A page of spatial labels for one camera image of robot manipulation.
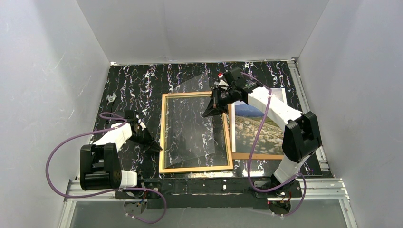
glass panel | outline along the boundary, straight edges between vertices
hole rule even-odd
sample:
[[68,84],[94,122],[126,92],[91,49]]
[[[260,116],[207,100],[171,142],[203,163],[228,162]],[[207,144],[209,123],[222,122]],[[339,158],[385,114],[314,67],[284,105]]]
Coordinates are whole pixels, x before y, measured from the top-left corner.
[[[293,206],[298,204],[298,200],[291,202]],[[71,228],[150,227],[149,224],[125,216],[123,210],[123,202],[78,201]],[[126,211],[137,215],[140,207],[127,205]],[[248,208],[174,208],[168,209],[165,217],[152,227],[347,227],[339,200],[306,200],[297,212],[283,220],[257,211]],[[145,210],[141,217],[153,220],[161,213],[162,210]]]
[[228,165],[222,116],[203,118],[210,95],[168,97],[164,168]]
[[173,94],[210,91],[209,76],[206,72],[183,81],[172,90]]

black table surface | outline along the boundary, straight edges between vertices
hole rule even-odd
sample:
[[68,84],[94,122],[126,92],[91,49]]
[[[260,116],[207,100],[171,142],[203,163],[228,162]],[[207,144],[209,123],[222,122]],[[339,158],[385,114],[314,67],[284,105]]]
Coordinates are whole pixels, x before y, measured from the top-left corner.
[[[239,67],[245,73],[252,74],[259,81],[272,88],[285,88],[287,104],[301,110],[298,95],[290,70],[285,61],[264,62],[229,62],[229,63],[188,63],[188,64],[157,64],[157,65],[126,65],[111,66],[105,83],[104,93],[99,105],[101,112],[123,112],[135,109],[140,113],[151,135],[160,139],[162,94],[172,93],[183,82],[202,74],[205,80],[201,82],[213,88],[214,79],[220,72]],[[116,100],[108,103],[107,96],[116,94]],[[95,130],[105,129],[106,121],[97,117]],[[94,142],[102,134],[92,136]],[[144,153],[141,146],[127,141],[118,152],[123,170],[136,171],[145,179],[158,178],[240,178],[247,175],[247,160],[234,160],[232,171],[214,171],[201,173],[169,173],[159,174],[159,154]],[[279,166],[280,160],[253,160],[251,176],[268,177]],[[320,176],[319,162],[316,156],[311,156],[301,173],[307,176]]]

gray wall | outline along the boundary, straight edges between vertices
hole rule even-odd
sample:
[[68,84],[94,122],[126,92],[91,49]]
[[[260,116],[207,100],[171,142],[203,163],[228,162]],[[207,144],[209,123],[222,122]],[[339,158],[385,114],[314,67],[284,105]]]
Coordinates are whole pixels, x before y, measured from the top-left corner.
[[77,0],[109,61],[298,57],[328,0]]
[[[76,1],[0,5],[0,227],[54,228],[63,198],[46,182],[46,159],[62,140],[92,129],[110,64]],[[54,157],[59,190],[77,174],[87,142]]]
[[299,69],[359,227],[403,227],[403,2],[331,0]]

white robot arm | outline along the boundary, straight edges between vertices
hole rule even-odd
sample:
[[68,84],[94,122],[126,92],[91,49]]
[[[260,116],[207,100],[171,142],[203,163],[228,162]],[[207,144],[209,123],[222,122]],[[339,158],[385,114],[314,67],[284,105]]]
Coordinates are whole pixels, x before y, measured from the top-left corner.
[[270,97],[267,117],[284,131],[282,149],[285,155],[271,177],[272,186],[280,185],[295,176],[310,155],[322,145],[315,114],[295,110],[271,96],[262,84],[246,81],[239,68],[227,71],[219,77],[220,81],[215,83],[216,88],[212,91],[203,117],[227,112],[228,104],[235,101],[244,101],[265,113]]
[[[249,105],[265,113],[269,96],[269,91],[266,88],[258,87],[254,89],[252,93],[248,94],[248,103]],[[290,120],[294,121],[300,118],[301,112],[299,110],[291,108],[275,96],[271,96],[267,117],[274,121],[284,132],[288,122]],[[294,162],[291,161],[290,158],[287,157],[287,155],[285,155],[284,158],[281,160],[279,167],[274,172],[274,176],[280,183],[285,182],[290,177],[299,172],[299,169],[308,158],[309,156],[306,156],[300,162]]]
[[138,113],[125,111],[127,123],[112,124],[108,131],[93,144],[80,150],[80,185],[83,190],[117,189],[137,185],[137,173],[120,167],[117,152],[131,140],[143,146],[145,152],[159,152],[159,143],[150,135]]

landscape photo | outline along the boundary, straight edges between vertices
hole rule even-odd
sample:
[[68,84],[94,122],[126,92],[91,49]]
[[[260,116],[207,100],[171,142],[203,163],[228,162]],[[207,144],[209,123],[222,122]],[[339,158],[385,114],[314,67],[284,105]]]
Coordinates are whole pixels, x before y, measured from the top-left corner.
[[[283,88],[272,88],[272,95],[275,95],[280,101],[287,102],[285,89]],[[249,153],[264,113],[251,105],[239,101],[235,102],[233,107],[232,151]],[[282,143],[282,130],[267,117],[254,153],[284,155],[281,148]]]

